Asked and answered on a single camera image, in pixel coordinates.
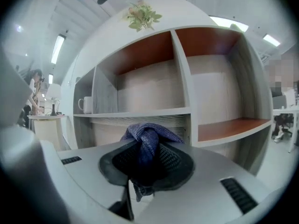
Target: ceiling light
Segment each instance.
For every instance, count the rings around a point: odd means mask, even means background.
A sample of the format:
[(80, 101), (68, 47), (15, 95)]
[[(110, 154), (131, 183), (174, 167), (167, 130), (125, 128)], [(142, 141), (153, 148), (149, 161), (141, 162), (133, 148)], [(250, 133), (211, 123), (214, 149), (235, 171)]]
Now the ceiling light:
[(53, 83), (53, 75), (49, 74), (49, 84), (52, 84), (52, 83)]
[(51, 59), (51, 62), (53, 64), (56, 64), (56, 62), (57, 62), (58, 54), (60, 52), (62, 43), (64, 43), (65, 39), (66, 39), (66, 37), (64, 35), (61, 35), (61, 34), (59, 34), (57, 39), (56, 39), (54, 49), (53, 49), (53, 53), (52, 53), (52, 59)]
[(264, 37), (263, 37), (264, 40), (270, 42), (271, 44), (273, 44), (274, 46), (279, 46), (280, 45), (280, 42), (276, 39), (274, 39), (272, 36), (266, 34)]
[(237, 21), (233, 21), (233, 20), (230, 20), (230, 19), (225, 19), (225, 18), (221, 18), (221, 17), (211, 17), (210, 18), (213, 19), (214, 22), (216, 22), (216, 24), (218, 26), (221, 26), (221, 27), (226, 27), (226, 28), (229, 28), (232, 24), (235, 24), (238, 26), (238, 28), (242, 31), (242, 32), (246, 32), (248, 27), (247, 25), (243, 24), (243, 23), (240, 23), (240, 22), (237, 22)]
[(17, 32), (22, 32), (23, 31), (23, 28), (19, 25), (16, 25), (16, 29), (17, 29)]

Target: wooden shelf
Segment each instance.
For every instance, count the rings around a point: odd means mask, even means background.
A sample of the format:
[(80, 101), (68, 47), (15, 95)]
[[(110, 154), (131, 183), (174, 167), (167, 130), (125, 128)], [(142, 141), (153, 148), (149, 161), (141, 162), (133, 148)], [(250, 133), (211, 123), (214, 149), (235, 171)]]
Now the wooden shelf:
[(101, 67), (118, 76), (172, 59), (171, 33), (167, 31), (141, 39), (116, 51), (102, 62)]
[(133, 118), (133, 117), (151, 117), (151, 116), (166, 116), (177, 114), (190, 114), (189, 107), (151, 110), (148, 112), (124, 112), (124, 113), (107, 113), (107, 114), (74, 114), (76, 117), (89, 118)]
[(183, 28), (176, 33), (186, 56), (226, 55), (241, 37), (226, 28)]
[(232, 142), (271, 125), (268, 119), (240, 118), (213, 124), (198, 125), (198, 146), (206, 147)]

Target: shelf divider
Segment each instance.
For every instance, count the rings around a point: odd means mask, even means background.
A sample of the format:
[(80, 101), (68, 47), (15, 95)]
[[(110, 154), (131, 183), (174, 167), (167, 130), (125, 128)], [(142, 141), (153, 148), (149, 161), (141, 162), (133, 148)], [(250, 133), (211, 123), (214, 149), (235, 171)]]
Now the shelf divider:
[(175, 30), (171, 30), (172, 36), (172, 45), (174, 52), (174, 60), (178, 63), (180, 67), (182, 82), (183, 82), (183, 90), (184, 90), (184, 99), (185, 105), (190, 107), (190, 143), (194, 146), (197, 143), (198, 137), (198, 121), (197, 121), (197, 105), (195, 98), (194, 86), (192, 83), (192, 77), (190, 68), (187, 62), (186, 55), (184, 53), (181, 42), (179, 41), (178, 35)]

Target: shelf compartment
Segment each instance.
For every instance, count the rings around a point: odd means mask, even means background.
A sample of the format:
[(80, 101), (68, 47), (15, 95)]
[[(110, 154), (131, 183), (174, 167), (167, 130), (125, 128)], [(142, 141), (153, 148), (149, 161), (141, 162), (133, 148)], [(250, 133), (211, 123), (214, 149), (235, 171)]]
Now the shelf compartment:
[(185, 106), (170, 32), (130, 44), (96, 68), (93, 113), (147, 112)]
[(270, 125), (271, 120), (249, 118), (198, 125), (197, 146), (206, 147), (239, 140), (259, 132)]
[(256, 175), (263, 161), (264, 152), (269, 141), (271, 125), (250, 134), (249, 136), (220, 145), (205, 146), (203, 149), (226, 156), (233, 162)]
[(91, 69), (76, 82), (73, 100), (74, 114), (83, 114), (83, 111), (78, 107), (79, 99), (84, 99), (85, 96), (92, 96), (94, 72), (95, 68)]
[(176, 33), (187, 57), (226, 55), (242, 35), (225, 28), (183, 28)]
[(197, 107), (197, 125), (242, 117), (241, 95), (224, 55), (187, 57)]
[(190, 140), (190, 114), (131, 118), (90, 118), (90, 122), (93, 126), (96, 146), (118, 142), (129, 125), (147, 122), (168, 128), (187, 144)]

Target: ceiling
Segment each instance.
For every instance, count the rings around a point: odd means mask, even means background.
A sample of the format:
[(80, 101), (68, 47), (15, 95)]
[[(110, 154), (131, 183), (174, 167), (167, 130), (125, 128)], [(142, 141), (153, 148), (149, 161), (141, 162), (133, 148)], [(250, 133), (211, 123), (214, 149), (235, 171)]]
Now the ceiling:
[[(111, 16), (130, 2), (139, 0), (22, 0), (12, 9), (3, 30), (2, 46), (12, 65), (24, 69), (41, 68), (54, 83), (61, 83), (87, 38)], [(236, 20), (249, 25), (246, 36), (261, 56), (284, 53), (295, 43), (293, 28), (284, 7), (276, 0), (188, 0), (208, 15)], [(16, 31), (16, 26), (23, 28)], [(264, 41), (270, 34), (281, 42), (278, 48)], [(67, 36), (57, 64), (51, 64), (58, 34)]]

